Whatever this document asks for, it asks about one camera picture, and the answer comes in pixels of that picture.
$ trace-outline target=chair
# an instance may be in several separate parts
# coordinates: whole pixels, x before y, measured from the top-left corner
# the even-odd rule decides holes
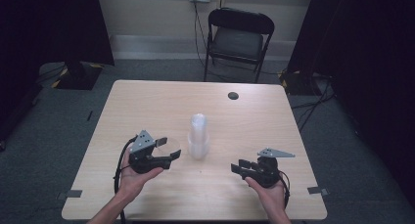
[[[212,27],[217,27],[212,34]],[[255,65],[255,83],[258,82],[269,40],[274,33],[274,22],[261,13],[231,8],[219,8],[208,16],[207,57],[204,81],[208,75],[208,57]]]

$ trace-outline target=white wall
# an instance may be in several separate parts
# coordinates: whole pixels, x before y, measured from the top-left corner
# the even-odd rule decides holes
[[[220,6],[264,13],[276,25],[272,43],[267,53],[268,56],[289,58],[299,35],[309,1],[211,0],[209,3],[198,3],[197,8],[204,34],[208,33],[208,13]],[[123,49],[135,53],[156,53],[157,48],[154,45],[156,43],[162,44],[160,41],[165,37],[170,43],[172,38],[177,39],[178,42],[188,41],[189,50],[184,51],[184,53],[189,55],[195,53],[195,8],[189,0],[100,0],[100,2],[107,30],[112,36],[115,52]],[[198,37],[202,37],[199,32],[199,25],[197,30]],[[125,37],[131,38],[133,36],[135,38],[134,43],[138,42],[137,37],[139,37],[139,43],[142,46],[146,42],[152,43],[152,39],[155,39],[156,42],[147,45],[153,45],[151,51],[146,47],[133,48],[131,44],[125,43]]]

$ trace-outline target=chair seat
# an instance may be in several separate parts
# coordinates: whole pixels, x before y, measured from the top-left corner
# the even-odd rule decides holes
[[[258,62],[262,42],[260,34],[220,27],[210,46],[210,54]]]

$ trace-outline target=wooden table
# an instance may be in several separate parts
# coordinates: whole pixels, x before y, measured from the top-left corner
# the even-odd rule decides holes
[[[229,92],[239,99],[230,100]],[[187,152],[190,118],[207,116],[209,154],[195,160]],[[231,172],[238,159],[256,161],[269,147],[296,155],[278,158],[291,181],[291,219],[327,215],[284,89],[279,85],[119,80],[110,93],[72,185],[65,219],[90,219],[114,195],[115,168],[125,143],[142,129],[165,136],[182,150],[170,169],[146,184],[126,209],[128,220],[265,220],[257,194]]]

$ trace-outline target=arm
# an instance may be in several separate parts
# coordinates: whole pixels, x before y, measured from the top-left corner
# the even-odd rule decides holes
[[[253,178],[247,177],[245,181],[259,196],[259,200],[265,209],[268,219],[272,224],[289,224],[290,219],[285,212],[284,185],[278,181],[272,188],[261,187]]]
[[[129,150],[125,151],[122,159],[122,169],[119,190],[113,198],[88,222],[114,223],[122,210],[140,194],[144,184],[162,173],[162,168],[155,168],[148,173],[138,174],[128,166]]]

